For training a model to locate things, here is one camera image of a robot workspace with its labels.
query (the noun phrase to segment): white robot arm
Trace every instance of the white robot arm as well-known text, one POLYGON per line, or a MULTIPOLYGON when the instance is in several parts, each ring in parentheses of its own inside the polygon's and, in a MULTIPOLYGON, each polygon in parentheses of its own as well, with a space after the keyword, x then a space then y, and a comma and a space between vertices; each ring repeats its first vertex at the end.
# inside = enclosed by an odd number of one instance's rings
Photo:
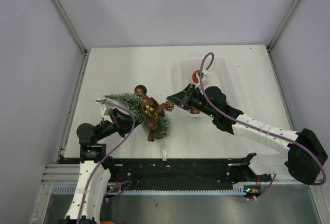
POLYGON ((315 183, 328 156, 312 131, 283 130, 250 118, 242 111, 229 106, 226 96, 218 87, 208 87, 205 94, 211 100, 212 106, 193 84, 168 96, 167 100, 184 110, 197 110, 212 117, 213 124, 222 131, 252 139, 276 150, 279 154, 255 154, 252 157, 249 167, 256 175, 291 175, 304 184, 315 183))
POLYGON ((107 183, 111 177, 111 173, 109 169, 99 166, 91 179, 88 190, 85 191, 87 181, 97 164, 98 162, 94 161, 80 163, 79 179, 70 208, 65 215, 66 219, 78 218, 80 204, 85 193, 86 197, 80 216, 84 216, 87 220, 93 220, 96 224, 100 224, 101 205, 104 194, 107 192, 107 183))

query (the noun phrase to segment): transparent plastic container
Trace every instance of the transparent plastic container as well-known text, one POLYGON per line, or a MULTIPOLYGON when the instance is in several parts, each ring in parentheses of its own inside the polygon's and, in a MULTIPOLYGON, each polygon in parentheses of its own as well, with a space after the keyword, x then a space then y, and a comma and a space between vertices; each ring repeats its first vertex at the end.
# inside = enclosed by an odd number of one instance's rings
MULTIPOLYGON (((184 59, 179 64, 179 72, 182 79, 182 89, 185 88, 189 83, 193 83, 192 74, 200 69, 203 58, 188 58, 184 59)), ((209 57, 204 64, 204 69, 208 66, 211 61, 209 57)), ((223 57, 214 57, 212 66, 209 68, 206 75, 206 80, 203 81, 204 88, 209 86, 218 86, 226 96, 227 102, 234 108, 241 109, 241 99, 239 98, 240 84, 237 80, 237 72, 235 67, 230 62, 227 62, 223 57)), ((190 114, 192 117, 206 116, 203 113, 190 114)))

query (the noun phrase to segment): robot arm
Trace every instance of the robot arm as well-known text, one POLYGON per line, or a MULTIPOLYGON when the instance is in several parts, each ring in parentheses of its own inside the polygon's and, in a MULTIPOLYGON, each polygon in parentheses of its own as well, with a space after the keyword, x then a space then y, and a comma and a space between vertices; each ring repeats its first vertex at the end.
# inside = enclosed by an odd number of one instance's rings
POLYGON ((308 129, 304 129, 302 132, 283 130, 250 118, 242 111, 229 106, 226 102, 226 96, 218 87, 208 87, 205 93, 222 112, 238 121, 257 127, 260 131, 220 114, 206 101, 201 91, 193 84, 189 84, 177 94, 168 96, 167 100, 184 110, 199 110, 212 117, 213 124, 222 131, 252 139, 276 150, 279 154, 266 156, 256 154, 252 157, 249 167, 255 174, 290 174, 304 184, 315 182, 320 173, 320 167, 315 160, 300 147, 274 135, 269 135, 270 133, 279 135, 303 145, 324 165, 328 156, 312 131, 308 129))
POLYGON ((106 144, 98 144, 97 142, 116 132, 121 137, 125 137, 133 125, 132 118, 116 108, 114 109, 107 105, 102 105, 101 114, 103 120, 98 125, 84 123, 77 129, 77 136, 80 144, 79 178, 73 200, 65 215, 65 219, 59 220, 58 224, 76 223, 78 216, 81 217, 79 223, 100 224, 101 205, 107 190, 107 183, 111 178, 109 170, 111 158, 106 159, 102 165, 96 169, 89 183, 88 190, 85 192, 85 187, 91 173, 106 155, 106 144), (84 206, 81 214, 79 214, 84 193, 86 194, 84 206))

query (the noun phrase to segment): red object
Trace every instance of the red object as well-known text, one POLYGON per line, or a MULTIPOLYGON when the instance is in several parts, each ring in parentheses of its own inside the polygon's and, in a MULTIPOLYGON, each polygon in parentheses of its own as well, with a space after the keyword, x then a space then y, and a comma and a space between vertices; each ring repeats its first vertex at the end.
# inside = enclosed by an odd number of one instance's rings
POLYGON ((119 184, 119 175, 120 175, 120 173, 117 174, 117 181, 115 182, 116 185, 119 184))
POLYGON ((257 177, 257 187, 261 189, 260 176, 257 177))
POLYGON ((194 83, 198 83, 198 78, 197 75, 200 73, 200 70, 195 71, 194 73, 192 73, 192 81, 194 83))

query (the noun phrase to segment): brown figurine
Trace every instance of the brown figurine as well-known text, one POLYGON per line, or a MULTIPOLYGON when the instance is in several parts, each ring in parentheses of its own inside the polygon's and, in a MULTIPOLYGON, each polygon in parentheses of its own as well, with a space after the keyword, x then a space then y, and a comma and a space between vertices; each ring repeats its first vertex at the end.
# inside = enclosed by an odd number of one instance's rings
POLYGON ((158 128, 158 117, 165 117, 164 110, 172 111, 174 109, 174 105, 168 101, 162 104, 158 104, 158 102, 153 97, 148 97, 146 95, 147 89, 143 85, 136 86, 134 92, 140 93, 142 96, 142 112, 149 118, 148 127, 150 128, 150 132, 147 140, 153 142, 156 137, 155 132, 158 128))

